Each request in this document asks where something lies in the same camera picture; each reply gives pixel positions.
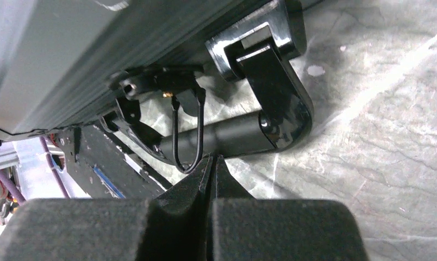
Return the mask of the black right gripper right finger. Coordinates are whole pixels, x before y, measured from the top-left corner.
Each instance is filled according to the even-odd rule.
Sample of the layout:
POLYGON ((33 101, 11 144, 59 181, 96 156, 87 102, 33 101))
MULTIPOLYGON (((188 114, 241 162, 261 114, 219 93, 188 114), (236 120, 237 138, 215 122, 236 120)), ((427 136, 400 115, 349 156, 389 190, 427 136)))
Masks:
POLYGON ((213 156, 209 260, 368 260, 357 221, 335 200, 254 198, 213 156))

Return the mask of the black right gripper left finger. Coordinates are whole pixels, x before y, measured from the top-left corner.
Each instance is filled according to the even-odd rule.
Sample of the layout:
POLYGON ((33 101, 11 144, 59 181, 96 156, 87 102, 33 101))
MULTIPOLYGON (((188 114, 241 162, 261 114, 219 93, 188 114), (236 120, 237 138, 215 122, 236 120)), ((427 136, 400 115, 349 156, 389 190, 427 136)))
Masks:
POLYGON ((213 158, 154 199, 33 199, 0 235, 0 260, 206 260, 213 158))

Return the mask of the black poker set case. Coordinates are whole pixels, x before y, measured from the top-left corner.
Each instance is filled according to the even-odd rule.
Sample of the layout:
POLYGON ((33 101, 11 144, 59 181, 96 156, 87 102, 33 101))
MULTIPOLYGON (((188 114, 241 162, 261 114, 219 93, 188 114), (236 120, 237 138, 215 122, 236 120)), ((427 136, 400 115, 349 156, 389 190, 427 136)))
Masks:
POLYGON ((300 1, 0 1, 0 145, 99 122, 190 172, 303 141, 300 1))

